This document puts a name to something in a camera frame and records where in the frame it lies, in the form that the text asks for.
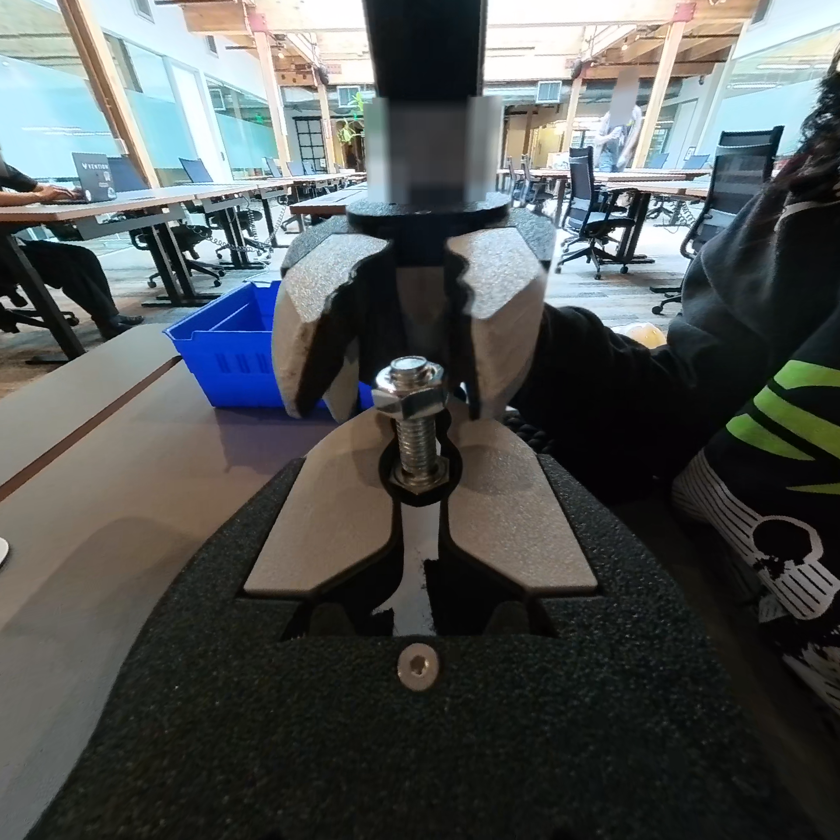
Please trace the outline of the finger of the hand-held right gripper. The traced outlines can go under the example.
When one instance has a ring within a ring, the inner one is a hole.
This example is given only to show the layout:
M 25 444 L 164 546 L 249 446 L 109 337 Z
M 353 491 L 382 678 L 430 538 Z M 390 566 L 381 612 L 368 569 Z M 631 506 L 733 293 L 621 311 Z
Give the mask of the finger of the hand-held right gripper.
M 472 419 L 499 417 L 525 382 L 537 347 L 548 271 L 517 228 L 449 238 L 450 363 Z
M 277 293 L 271 362 L 288 415 L 324 401 L 338 423 L 355 414 L 364 306 L 390 268 L 392 247 L 366 234 L 331 234 L 285 270 Z

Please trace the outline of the blue plastic bin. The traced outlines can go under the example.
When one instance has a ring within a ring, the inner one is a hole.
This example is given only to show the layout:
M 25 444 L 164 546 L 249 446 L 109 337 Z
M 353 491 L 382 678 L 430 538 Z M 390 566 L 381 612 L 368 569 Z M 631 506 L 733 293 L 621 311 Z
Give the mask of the blue plastic bin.
M 165 329 L 212 406 L 285 411 L 271 358 L 280 288 L 247 281 Z

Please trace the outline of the silver threaded bolt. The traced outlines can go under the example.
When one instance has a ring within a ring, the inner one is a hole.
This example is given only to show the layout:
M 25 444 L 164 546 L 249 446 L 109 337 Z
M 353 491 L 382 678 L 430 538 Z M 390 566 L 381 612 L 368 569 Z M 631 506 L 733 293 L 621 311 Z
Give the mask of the silver threaded bolt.
M 422 356 L 411 355 L 394 360 L 388 375 L 394 391 L 415 391 L 438 384 L 447 388 L 443 368 Z M 417 495 L 448 481 L 448 459 L 437 449 L 437 415 L 395 422 L 400 465 L 395 468 L 394 481 Z

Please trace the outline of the person in black hoodie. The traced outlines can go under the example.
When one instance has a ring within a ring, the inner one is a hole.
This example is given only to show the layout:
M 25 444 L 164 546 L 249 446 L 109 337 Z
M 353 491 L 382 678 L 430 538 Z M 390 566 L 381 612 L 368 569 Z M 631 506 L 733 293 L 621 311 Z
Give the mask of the person in black hoodie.
M 761 634 L 838 714 L 838 50 L 800 147 L 686 279 L 668 336 L 712 435 L 672 499 L 715 531 Z

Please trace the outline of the wooden desk with black legs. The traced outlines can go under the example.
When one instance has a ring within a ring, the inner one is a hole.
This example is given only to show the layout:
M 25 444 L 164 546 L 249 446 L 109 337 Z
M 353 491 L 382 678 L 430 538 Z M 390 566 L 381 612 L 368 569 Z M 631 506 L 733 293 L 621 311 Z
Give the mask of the wooden desk with black legs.
M 57 353 L 36 355 L 27 364 L 66 364 L 83 355 L 86 350 L 73 330 L 77 320 L 68 312 L 59 310 L 37 270 L 21 251 L 14 235 L 25 228 L 49 226 L 67 222 L 76 226 L 83 240 L 91 240 L 137 228 L 169 226 L 170 222 L 185 217 L 184 205 L 198 203 L 196 185 L 156 187 L 147 190 L 118 194 L 107 203 L 53 203 L 26 206 L 4 206 L 1 210 L 2 264 L 10 270 L 14 283 L 21 286 L 27 299 L 34 305 L 37 318 L 29 322 L 47 329 L 59 345 Z M 167 294 L 152 301 L 153 308 L 201 308 L 220 297 L 216 293 L 196 292 L 192 280 L 185 275 L 181 255 L 174 247 L 169 230 L 164 229 L 168 242 L 158 239 L 157 231 L 151 234 L 158 252 L 157 266 Z

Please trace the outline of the grey laptop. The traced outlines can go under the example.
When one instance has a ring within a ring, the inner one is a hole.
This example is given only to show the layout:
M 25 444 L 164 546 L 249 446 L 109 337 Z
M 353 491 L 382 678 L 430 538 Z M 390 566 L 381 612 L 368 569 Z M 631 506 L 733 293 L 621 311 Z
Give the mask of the grey laptop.
M 107 203 L 114 201 L 114 188 L 109 158 L 105 154 L 71 154 L 79 179 L 78 198 L 82 203 Z

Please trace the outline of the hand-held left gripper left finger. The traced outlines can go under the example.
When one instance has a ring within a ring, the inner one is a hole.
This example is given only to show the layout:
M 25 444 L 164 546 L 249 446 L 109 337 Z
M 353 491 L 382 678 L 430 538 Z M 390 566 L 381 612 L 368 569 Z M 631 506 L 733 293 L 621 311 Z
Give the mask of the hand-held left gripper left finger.
M 380 461 L 390 420 L 371 408 L 307 454 L 245 582 L 257 596 L 308 596 L 380 553 L 392 536 L 392 498 Z

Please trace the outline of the silver hex nut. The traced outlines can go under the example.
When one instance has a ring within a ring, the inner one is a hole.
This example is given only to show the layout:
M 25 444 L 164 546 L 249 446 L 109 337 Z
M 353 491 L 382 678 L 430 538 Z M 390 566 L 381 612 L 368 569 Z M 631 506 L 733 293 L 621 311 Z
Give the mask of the silver hex nut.
M 379 386 L 371 389 L 373 406 L 396 422 L 433 417 L 446 408 L 449 393 L 443 385 L 429 385 L 415 391 L 394 391 Z

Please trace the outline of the person's right forearm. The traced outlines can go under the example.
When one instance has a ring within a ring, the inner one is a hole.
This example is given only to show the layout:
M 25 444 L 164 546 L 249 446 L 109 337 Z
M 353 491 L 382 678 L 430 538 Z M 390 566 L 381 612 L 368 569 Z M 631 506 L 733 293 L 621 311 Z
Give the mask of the person's right forearm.
M 582 308 L 542 310 L 532 364 L 511 399 L 553 441 L 553 457 L 607 505 L 672 480 L 706 431 L 686 368 Z

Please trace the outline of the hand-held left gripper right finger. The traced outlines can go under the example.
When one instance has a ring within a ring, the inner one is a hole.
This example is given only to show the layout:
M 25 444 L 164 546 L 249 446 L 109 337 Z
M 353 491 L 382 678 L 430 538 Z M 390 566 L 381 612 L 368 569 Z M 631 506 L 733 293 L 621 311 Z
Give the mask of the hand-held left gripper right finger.
M 461 473 L 439 551 L 458 550 L 528 595 L 593 595 L 595 574 L 533 450 L 495 419 L 453 416 L 447 436 Z

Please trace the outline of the black office chair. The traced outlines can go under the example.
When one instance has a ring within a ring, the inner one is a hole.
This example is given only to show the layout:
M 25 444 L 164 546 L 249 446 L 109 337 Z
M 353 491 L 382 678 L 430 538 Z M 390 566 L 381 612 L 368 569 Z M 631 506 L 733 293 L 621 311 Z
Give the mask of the black office chair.
M 767 130 L 722 132 L 699 215 L 680 254 L 698 257 L 703 245 L 722 233 L 771 178 L 783 125 Z
M 570 151 L 570 200 L 562 220 L 562 229 L 570 237 L 563 242 L 555 272 L 580 258 L 593 265 L 597 279 L 604 265 L 628 272 L 632 258 L 627 256 L 627 243 L 636 222 L 617 204 L 622 193 L 622 189 L 604 191 L 596 184 L 591 146 Z
M 166 235 L 162 235 L 163 230 L 169 230 L 168 234 L 171 237 L 173 246 L 177 248 L 181 255 L 185 275 L 192 277 L 193 273 L 205 275 L 212 278 L 213 287 L 221 287 L 221 279 L 224 277 L 225 270 L 219 266 L 213 267 L 202 262 L 198 258 L 196 247 L 199 243 L 211 238 L 211 228 L 202 224 L 192 224 L 186 222 L 179 222 L 174 225 L 157 227 L 142 227 L 129 232 L 132 246 L 141 251 L 148 251 L 152 254 L 153 261 L 156 266 L 159 265 L 158 252 L 163 252 L 160 248 L 154 246 L 151 234 L 152 231 L 157 231 L 158 239 L 161 239 L 163 244 L 168 242 Z

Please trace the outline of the green hanging plant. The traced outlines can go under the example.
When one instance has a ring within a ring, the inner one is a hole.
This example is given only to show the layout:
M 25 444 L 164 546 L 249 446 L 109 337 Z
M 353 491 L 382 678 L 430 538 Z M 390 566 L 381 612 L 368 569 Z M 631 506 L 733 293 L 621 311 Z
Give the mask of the green hanging plant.
M 360 87 L 339 87 L 339 108 L 346 113 L 337 120 L 337 136 L 342 145 L 352 145 L 364 137 L 364 99 Z

